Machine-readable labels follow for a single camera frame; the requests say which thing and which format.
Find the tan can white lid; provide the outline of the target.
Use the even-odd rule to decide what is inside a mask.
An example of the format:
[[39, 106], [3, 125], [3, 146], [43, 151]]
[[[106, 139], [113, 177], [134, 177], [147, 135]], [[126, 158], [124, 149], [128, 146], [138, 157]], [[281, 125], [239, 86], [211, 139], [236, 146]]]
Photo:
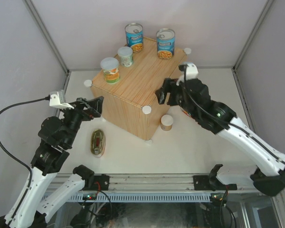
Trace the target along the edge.
[[171, 115], [165, 114], [161, 117], [160, 127], [164, 131], [169, 131], [172, 129], [173, 117]]

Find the oval red sardine tin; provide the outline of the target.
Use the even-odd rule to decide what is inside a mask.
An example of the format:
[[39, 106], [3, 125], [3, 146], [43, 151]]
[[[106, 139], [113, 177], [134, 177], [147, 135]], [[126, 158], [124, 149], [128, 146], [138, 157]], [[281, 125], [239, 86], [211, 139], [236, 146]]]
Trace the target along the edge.
[[194, 121], [197, 121], [196, 120], [196, 114], [193, 112], [189, 112], [189, 111], [187, 111], [187, 110], [185, 110], [185, 109], [183, 109], [183, 108], [180, 108], [181, 109], [181, 111], [184, 113], [184, 114], [186, 114], [188, 117], [190, 117], [191, 119], [193, 119]]

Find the yellow can white lid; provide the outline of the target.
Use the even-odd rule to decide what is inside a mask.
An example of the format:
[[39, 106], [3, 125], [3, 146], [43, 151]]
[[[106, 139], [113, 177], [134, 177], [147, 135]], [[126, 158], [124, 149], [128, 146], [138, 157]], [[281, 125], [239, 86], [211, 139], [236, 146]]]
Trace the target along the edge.
[[114, 57], [106, 57], [100, 63], [104, 79], [107, 83], [114, 84], [120, 80], [119, 61]]

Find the green can white lid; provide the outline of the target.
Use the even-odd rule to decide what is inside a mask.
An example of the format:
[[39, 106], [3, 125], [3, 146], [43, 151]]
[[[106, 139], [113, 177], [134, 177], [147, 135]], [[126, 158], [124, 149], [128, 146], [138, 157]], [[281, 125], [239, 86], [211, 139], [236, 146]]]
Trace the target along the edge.
[[130, 47], [121, 47], [117, 52], [121, 65], [130, 67], [133, 64], [133, 50]]

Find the blue soup can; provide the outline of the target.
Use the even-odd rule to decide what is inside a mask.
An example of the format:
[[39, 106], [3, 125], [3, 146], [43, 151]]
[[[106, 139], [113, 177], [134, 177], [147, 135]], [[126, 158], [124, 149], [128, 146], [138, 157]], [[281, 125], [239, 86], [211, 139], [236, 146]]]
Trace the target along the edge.
[[160, 59], [168, 60], [174, 56], [175, 32], [170, 28], [163, 28], [156, 33], [157, 56]]
[[134, 53], [139, 53], [143, 50], [143, 26], [139, 23], [130, 23], [125, 26], [125, 34], [127, 46]]

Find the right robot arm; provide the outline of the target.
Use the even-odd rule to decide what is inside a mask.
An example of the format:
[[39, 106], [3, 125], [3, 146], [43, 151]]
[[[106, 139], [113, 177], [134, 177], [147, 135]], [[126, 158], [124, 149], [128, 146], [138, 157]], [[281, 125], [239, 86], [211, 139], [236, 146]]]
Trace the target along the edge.
[[155, 91], [159, 104], [180, 106], [197, 124], [237, 146], [257, 166], [249, 176], [261, 193], [274, 197], [285, 189], [285, 154], [251, 131], [226, 104], [211, 99], [199, 79], [166, 78]]

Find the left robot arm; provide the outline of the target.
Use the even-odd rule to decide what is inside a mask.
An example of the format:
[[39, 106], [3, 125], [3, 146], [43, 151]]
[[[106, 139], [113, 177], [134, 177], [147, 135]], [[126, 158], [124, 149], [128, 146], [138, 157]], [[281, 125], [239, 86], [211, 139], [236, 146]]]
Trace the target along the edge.
[[51, 116], [46, 118], [38, 132], [41, 139], [35, 155], [28, 166], [13, 156], [2, 145], [2, 150], [29, 171], [26, 183], [9, 213], [0, 217], [0, 228], [45, 228], [56, 211], [73, 194], [81, 189], [89, 190], [94, 186], [95, 173], [84, 165], [73, 169], [70, 178], [45, 200], [42, 200], [48, 186], [60, 172], [69, 156], [68, 150], [84, 121], [91, 121], [102, 115], [104, 97], [92, 100], [77, 98], [71, 103], [54, 103], [58, 96], [48, 95], [45, 100], [51, 107], [63, 112], [62, 119]]

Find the wooden cube counter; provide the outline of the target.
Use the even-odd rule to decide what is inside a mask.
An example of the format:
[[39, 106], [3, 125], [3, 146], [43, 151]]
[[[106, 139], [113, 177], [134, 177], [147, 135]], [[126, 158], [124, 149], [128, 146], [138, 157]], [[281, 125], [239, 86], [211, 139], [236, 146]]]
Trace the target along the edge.
[[102, 117], [142, 140], [150, 140], [170, 108], [158, 104], [155, 91], [165, 78], [181, 75], [178, 65], [186, 58], [184, 50], [177, 47], [171, 59], [162, 60], [157, 56], [156, 41], [144, 38], [144, 48], [133, 55], [133, 64], [119, 67], [118, 82], [107, 83], [102, 71], [93, 78], [94, 97], [104, 97]]

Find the oval sardine tin left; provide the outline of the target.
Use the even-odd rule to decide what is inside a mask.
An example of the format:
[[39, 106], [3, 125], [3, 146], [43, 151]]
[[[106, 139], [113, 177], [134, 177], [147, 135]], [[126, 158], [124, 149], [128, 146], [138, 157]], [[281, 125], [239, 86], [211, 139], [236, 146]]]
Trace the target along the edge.
[[97, 158], [101, 157], [105, 152], [106, 137], [101, 129], [93, 131], [90, 140], [90, 152]]

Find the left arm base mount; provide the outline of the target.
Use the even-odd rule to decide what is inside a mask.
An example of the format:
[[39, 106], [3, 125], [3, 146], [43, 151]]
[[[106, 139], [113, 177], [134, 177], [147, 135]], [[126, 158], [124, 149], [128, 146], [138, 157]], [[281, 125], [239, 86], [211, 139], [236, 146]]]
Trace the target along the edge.
[[79, 165], [73, 169], [73, 174], [77, 174], [85, 182], [83, 190], [108, 190], [110, 177], [105, 174], [95, 175], [95, 172], [84, 165]]

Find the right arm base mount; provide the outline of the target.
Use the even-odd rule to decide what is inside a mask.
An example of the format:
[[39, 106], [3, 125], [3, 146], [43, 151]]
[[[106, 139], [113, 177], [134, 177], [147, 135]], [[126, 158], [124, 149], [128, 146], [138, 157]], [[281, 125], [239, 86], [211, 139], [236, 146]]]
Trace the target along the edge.
[[216, 164], [209, 174], [205, 175], [193, 175], [193, 184], [195, 190], [237, 190], [236, 184], [223, 184], [217, 178], [218, 171], [222, 167], [222, 164]]

